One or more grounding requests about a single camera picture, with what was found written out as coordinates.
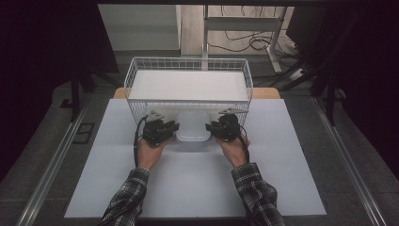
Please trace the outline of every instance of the wooden table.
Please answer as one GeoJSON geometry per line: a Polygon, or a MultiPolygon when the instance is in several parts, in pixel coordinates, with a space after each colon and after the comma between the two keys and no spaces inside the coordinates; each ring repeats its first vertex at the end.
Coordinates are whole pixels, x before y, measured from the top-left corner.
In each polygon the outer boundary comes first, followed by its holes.
{"type": "MultiPolygon", "coordinates": [[[[114,99],[124,99],[124,88],[118,88],[115,91],[114,99]]],[[[279,91],[274,88],[254,88],[253,99],[281,99],[279,96],[279,91]]]]}

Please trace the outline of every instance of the wall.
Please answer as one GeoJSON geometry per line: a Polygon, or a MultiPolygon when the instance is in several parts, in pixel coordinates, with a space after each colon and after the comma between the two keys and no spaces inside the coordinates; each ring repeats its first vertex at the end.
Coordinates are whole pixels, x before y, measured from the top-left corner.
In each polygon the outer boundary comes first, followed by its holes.
{"type": "Polygon", "coordinates": [[[180,7],[99,5],[114,51],[179,50],[180,7]]]}

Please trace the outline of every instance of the person's arm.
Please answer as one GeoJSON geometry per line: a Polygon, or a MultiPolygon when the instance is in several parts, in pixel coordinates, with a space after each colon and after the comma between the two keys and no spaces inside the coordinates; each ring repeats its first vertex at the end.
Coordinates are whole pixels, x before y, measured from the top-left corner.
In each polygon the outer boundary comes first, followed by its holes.
{"type": "Polygon", "coordinates": [[[277,210],[277,190],[262,179],[256,163],[234,168],[231,175],[252,220],[260,225],[284,225],[277,210]]]}
{"type": "Polygon", "coordinates": [[[127,180],[114,195],[103,216],[102,225],[134,225],[142,212],[150,170],[159,160],[168,141],[151,147],[145,140],[138,141],[138,167],[130,171],[127,180]]]}
{"type": "MultiPolygon", "coordinates": [[[[249,140],[242,137],[249,146],[249,140]]],[[[247,163],[241,141],[238,138],[230,142],[220,138],[216,141],[234,167],[231,175],[250,219],[258,225],[283,226],[277,210],[277,190],[263,180],[256,163],[247,163]]]]}

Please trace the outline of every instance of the plaid shirt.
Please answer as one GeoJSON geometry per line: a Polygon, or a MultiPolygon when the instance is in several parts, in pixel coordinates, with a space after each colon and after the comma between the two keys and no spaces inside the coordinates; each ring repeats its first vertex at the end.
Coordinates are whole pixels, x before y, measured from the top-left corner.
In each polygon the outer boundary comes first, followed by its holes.
{"type": "MultiPolygon", "coordinates": [[[[258,225],[284,225],[276,208],[277,190],[262,179],[256,163],[247,163],[235,168],[231,171],[231,174],[252,224],[256,221],[258,225]]],[[[149,176],[150,172],[147,169],[136,168],[130,172],[126,182],[109,203],[103,221],[112,218],[123,210],[132,209],[133,211],[127,211],[106,225],[134,225],[135,220],[142,212],[149,176]]]]}

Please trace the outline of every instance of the hand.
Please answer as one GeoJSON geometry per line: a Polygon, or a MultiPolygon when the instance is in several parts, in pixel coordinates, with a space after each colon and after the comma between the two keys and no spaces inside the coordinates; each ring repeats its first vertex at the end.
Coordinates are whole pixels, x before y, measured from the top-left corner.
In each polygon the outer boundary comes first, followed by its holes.
{"type": "MultiPolygon", "coordinates": [[[[244,141],[247,142],[249,146],[249,140],[244,135],[241,135],[244,141]]],[[[243,144],[239,138],[232,141],[225,141],[221,138],[216,138],[216,142],[220,145],[223,150],[224,155],[229,160],[234,168],[242,166],[247,163],[246,155],[244,153],[243,144]]]]}
{"type": "Polygon", "coordinates": [[[138,141],[138,166],[147,170],[158,162],[161,153],[168,144],[169,139],[153,147],[147,140],[142,138],[138,141]]]}

